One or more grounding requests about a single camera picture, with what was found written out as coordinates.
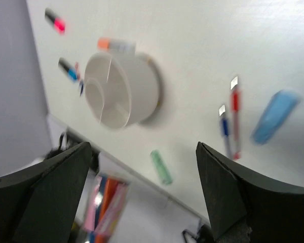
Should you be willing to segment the grey highlighter orange cap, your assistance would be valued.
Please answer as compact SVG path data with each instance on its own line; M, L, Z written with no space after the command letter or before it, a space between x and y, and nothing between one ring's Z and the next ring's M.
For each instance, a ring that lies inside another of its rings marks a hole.
M97 47L104 51L118 51L121 53L134 54L136 52L136 43L122 39L100 37Z

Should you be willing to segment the black highlighter pink cap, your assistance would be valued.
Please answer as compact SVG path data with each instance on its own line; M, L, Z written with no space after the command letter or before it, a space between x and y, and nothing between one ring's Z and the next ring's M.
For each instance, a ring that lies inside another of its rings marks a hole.
M46 8L45 9L45 19L52 24L54 29L59 33L59 34L64 34L65 33L65 22L57 15L55 14L52 10Z

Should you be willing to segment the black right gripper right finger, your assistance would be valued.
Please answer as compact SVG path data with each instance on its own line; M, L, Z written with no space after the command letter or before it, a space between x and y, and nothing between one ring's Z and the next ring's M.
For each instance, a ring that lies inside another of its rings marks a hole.
M304 242L304 187L260 174L202 142L196 158L215 242Z

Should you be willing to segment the black highlighter blue cap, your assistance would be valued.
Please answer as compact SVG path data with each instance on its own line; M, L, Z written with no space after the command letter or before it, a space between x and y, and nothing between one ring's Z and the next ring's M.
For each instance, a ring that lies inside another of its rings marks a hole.
M58 61L58 66L64 71L64 73L73 81L78 80L75 68L72 67L64 58L60 58Z

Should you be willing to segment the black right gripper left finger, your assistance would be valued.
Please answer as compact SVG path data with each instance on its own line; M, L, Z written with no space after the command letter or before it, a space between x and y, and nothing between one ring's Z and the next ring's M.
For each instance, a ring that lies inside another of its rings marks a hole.
M0 177L0 242L67 242L91 156L83 142Z

